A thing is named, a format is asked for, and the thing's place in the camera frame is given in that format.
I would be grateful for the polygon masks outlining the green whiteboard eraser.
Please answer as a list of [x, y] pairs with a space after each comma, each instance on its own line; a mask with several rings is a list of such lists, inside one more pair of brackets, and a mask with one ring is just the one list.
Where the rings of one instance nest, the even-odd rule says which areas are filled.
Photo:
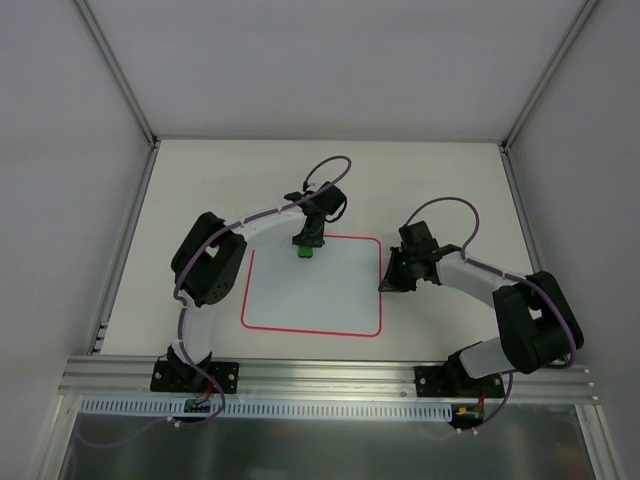
[[300, 245], [298, 247], [298, 257], [302, 259], [310, 259], [313, 257], [314, 249], [311, 246]]

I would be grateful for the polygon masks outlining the pink framed whiteboard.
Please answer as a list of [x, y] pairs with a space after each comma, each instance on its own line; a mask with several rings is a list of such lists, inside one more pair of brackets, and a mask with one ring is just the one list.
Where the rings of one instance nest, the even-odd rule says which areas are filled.
[[251, 253], [241, 323], [250, 330], [375, 338], [383, 329], [382, 244], [328, 235], [301, 258], [293, 245]]

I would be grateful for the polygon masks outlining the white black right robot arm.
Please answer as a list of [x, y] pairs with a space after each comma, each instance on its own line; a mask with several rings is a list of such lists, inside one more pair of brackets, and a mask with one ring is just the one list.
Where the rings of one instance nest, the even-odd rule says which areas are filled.
[[500, 398], [501, 375], [531, 374], [583, 347], [584, 334], [551, 273], [505, 272], [459, 246], [440, 245], [423, 221], [400, 227], [399, 235], [379, 292], [413, 292], [421, 281], [452, 288], [491, 307], [498, 327], [497, 337], [454, 352], [431, 374], [417, 374], [418, 395]]

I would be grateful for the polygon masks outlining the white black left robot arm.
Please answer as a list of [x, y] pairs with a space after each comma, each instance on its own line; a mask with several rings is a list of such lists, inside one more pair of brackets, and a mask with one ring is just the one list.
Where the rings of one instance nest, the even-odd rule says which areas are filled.
[[201, 393], [219, 380], [212, 360], [216, 305], [231, 293], [245, 254], [263, 246], [291, 244], [304, 254], [324, 245], [327, 223], [341, 218], [346, 195], [334, 184], [313, 191], [307, 184], [274, 208], [229, 223], [206, 212], [198, 217], [171, 261], [174, 298], [181, 303], [177, 338], [156, 361], [155, 392]]

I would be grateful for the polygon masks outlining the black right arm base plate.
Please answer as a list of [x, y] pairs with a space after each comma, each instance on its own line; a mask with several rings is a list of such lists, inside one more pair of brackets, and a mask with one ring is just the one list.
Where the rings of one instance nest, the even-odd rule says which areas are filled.
[[462, 367], [451, 365], [416, 366], [414, 368], [416, 395], [421, 398], [487, 398], [505, 395], [499, 375], [471, 378]]

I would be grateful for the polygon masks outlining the aluminium right frame post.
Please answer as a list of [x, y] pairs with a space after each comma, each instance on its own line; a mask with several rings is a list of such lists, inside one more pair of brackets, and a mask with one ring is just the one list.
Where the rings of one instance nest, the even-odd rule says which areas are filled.
[[544, 65], [507, 135], [501, 141], [501, 148], [504, 152], [509, 152], [515, 144], [599, 4], [599, 0], [584, 0], [580, 3], [578, 10]]

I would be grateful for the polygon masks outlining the aluminium frame post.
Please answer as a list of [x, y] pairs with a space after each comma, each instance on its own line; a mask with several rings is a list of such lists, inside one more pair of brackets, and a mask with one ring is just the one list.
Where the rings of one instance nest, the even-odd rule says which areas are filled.
[[111, 42], [109, 41], [90, 2], [86, 0], [72, 0], [71, 4], [95, 46], [109, 76], [114, 81], [140, 133], [149, 146], [155, 147], [158, 142], [158, 137], [144, 113], [125, 71], [113, 50]]
[[504, 152], [509, 152], [515, 144], [599, 4], [599, 0], [584, 0], [580, 3], [578, 10], [544, 65], [507, 135], [501, 141], [501, 148]]

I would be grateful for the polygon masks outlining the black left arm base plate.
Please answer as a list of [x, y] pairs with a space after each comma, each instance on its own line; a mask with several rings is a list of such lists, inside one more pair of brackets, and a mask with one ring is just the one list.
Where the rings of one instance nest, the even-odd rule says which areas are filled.
[[[224, 394], [237, 393], [239, 380], [237, 362], [214, 362], [205, 359], [199, 364], [199, 368], [218, 383]], [[149, 389], [152, 392], [162, 393], [201, 394], [205, 392], [208, 385], [209, 381], [203, 375], [180, 359], [173, 361], [161, 358], [154, 364]]]

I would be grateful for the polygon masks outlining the aluminium mounting rail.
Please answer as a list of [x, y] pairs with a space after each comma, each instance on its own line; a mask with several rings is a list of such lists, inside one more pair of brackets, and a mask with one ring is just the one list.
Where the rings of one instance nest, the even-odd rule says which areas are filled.
[[[154, 357], [72, 356], [60, 394], [149, 395]], [[241, 396], [312, 400], [413, 400], [417, 397], [410, 362], [245, 359], [239, 362]], [[589, 369], [542, 369], [513, 377], [511, 401], [520, 404], [600, 402]]]

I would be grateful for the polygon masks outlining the aluminium left frame post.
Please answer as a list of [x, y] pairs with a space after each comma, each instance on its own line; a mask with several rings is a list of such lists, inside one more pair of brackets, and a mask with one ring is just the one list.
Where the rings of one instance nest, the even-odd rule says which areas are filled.
[[109, 76], [114, 81], [140, 133], [149, 146], [155, 147], [158, 142], [158, 137], [144, 113], [125, 71], [113, 50], [111, 42], [109, 41], [90, 2], [86, 0], [72, 0], [71, 4], [95, 46]]

